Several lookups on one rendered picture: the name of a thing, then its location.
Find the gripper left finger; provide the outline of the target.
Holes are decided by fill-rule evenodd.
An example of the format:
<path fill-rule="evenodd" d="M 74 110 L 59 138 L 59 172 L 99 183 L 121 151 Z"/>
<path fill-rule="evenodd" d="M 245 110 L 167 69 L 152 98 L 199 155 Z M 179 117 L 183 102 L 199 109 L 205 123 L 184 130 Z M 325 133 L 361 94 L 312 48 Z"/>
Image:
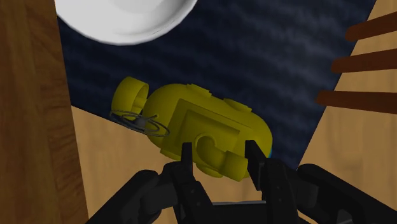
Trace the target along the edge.
<path fill-rule="evenodd" d="M 212 202 L 193 176 L 192 158 L 192 143 L 183 143 L 181 160 L 165 164 L 161 174 L 137 172 L 87 224 L 153 224 L 169 207 L 179 224 L 216 224 Z"/>

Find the dark blue table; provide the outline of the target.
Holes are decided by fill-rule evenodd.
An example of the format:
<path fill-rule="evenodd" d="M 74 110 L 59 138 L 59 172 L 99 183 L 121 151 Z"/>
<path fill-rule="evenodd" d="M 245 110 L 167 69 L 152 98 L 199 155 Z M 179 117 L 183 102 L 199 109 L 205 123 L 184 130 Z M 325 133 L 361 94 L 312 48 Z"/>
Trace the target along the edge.
<path fill-rule="evenodd" d="M 300 163 L 323 115 L 320 90 L 335 88 L 334 59 L 349 56 L 348 27 L 376 0 L 198 0 L 171 32 L 112 46 L 59 20 L 73 106 L 109 118 L 115 88 L 132 76 L 155 90 L 194 83 L 249 106 L 271 129 L 273 156 Z"/>

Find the yellow toy submarine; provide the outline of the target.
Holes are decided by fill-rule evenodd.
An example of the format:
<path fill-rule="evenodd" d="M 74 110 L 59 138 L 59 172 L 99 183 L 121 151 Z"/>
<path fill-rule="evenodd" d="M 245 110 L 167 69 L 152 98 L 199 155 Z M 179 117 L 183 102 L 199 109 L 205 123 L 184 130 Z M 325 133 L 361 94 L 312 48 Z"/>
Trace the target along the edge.
<path fill-rule="evenodd" d="M 147 83 L 126 77 L 114 93 L 111 114 L 173 160 L 180 160 L 183 143 L 191 143 L 193 163 L 215 178 L 249 177 L 247 140 L 256 141 L 266 157 L 272 154 L 271 131 L 251 108 L 194 84 L 168 84 L 150 93 Z"/>

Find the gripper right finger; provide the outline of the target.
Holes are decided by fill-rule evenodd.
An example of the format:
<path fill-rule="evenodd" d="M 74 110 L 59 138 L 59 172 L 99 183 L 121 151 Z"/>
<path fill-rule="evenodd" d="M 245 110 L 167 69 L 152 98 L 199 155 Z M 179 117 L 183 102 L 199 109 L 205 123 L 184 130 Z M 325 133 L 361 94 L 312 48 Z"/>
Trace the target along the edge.
<path fill-rule="evenodd" d="M 317 224 L 397 224 L 397 211 L 315 164 L 293 170 L 245 143 L 248 171 L 267 205 L 268 224 L 299 224 L 303 213 Z"/>

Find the white bowl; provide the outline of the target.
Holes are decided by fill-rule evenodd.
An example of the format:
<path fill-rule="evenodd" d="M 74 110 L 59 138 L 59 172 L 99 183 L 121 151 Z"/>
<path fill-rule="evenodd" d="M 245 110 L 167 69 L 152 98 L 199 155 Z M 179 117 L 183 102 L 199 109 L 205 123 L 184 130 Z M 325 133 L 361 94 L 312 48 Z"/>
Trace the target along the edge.
<path fill-rule="evenodd" d="M 198 0 L 54 0 L 57 16 L 86 38 L 138 45 L 167 34 Z"/>

